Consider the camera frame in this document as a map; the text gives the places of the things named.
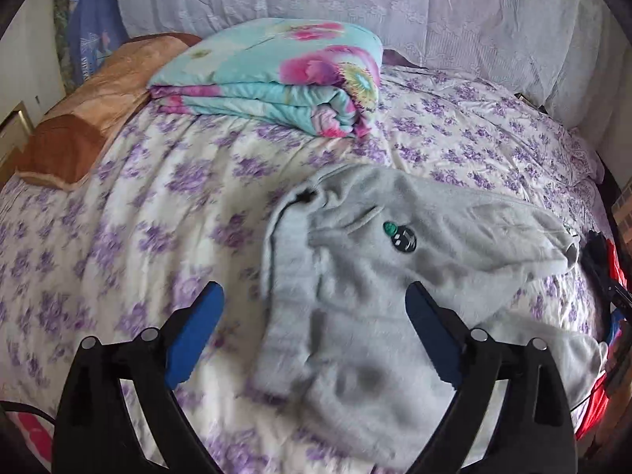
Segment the blue patterned cloth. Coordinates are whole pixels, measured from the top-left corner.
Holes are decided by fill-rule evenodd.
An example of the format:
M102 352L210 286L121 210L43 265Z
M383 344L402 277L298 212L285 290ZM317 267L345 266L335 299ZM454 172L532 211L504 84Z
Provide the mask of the blue patterned cloth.
M66 38L76 86L98 72L128 40L118 0L69 0Z

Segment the gold framed picture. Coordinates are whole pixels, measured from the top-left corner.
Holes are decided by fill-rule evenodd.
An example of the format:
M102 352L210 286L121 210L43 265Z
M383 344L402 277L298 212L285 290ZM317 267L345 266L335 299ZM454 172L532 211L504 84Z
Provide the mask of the gold framed picture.
M20 102L1 122L0 187L6 185L16 170L18 157L34 131L26 105Z

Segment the folded teal floral quilt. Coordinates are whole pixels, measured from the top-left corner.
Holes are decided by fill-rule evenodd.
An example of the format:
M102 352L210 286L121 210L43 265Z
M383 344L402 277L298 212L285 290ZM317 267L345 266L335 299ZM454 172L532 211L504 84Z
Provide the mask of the folded teal floral quilt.
M381 40L357 24L259 18L208 36L148 83L163 113L228 115L311 136L372 131Z

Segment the black dark garment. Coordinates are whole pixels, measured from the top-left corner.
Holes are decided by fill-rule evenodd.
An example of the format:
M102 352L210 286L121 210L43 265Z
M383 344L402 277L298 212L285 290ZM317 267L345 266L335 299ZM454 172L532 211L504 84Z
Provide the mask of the black dark garment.
M581 264L584 271L593 279L608 284L608 239L601 232L590 230L581 252Z

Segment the white lace headboard cover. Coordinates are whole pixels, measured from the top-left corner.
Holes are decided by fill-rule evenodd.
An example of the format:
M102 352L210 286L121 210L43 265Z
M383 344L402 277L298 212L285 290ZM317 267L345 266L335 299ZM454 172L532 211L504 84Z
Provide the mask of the white lace headboard cover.
M480 75L592 143L631 113L631 46L603 0L118 0L131 36L263 17L358 24L416 65Z

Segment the purple floral bed sheet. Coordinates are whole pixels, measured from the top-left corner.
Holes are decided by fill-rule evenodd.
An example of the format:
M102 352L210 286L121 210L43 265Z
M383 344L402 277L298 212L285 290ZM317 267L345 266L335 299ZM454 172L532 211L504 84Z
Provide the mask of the purple floral bed sheet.
M1 192L1 396L54 414L81 338L160 326L215 280L223 319L176 395L228 473L372 473L246 382L261 334L260 240L277 201L322 167L384 165L523 199L609 231L600 163L577 134L468 74L387 66L376 131L322 139L146 106L72 193Z

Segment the red blue sports jacket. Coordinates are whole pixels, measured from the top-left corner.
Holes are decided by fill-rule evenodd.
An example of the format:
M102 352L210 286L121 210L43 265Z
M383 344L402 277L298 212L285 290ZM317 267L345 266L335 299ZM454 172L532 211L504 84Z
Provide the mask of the red blue sports jacket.
M596 281L582 267L602 304L605 338L599 342L602 359L597 380L579 403L584 413L575 438L595 433L599 443L612 433L631 402L631 279L623 274L610 239L608 263L608 284Z

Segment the orange brown blanket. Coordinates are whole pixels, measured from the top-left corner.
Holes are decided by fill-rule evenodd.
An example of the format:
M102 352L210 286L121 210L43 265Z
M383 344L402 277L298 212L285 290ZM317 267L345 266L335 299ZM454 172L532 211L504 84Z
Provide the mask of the orange brown blanket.
M98 72L46 113L17 158L17 175L32 185L76 190L126 122L150 100L150 78L200 41L194 34L169 32L120 46Z

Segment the grey fleece pants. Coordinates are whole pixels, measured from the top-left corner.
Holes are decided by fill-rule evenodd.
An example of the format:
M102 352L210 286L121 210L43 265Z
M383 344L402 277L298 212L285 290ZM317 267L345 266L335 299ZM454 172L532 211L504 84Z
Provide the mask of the grey fleece pants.
M251 380L352 456L408 468L453 397L405 310L419 281L495 339L551 348L571 403L601 365L599 341L523 317L513 297L572 271L577 235L554 214L391 168L333 166L289 192L262 247L268 308Z

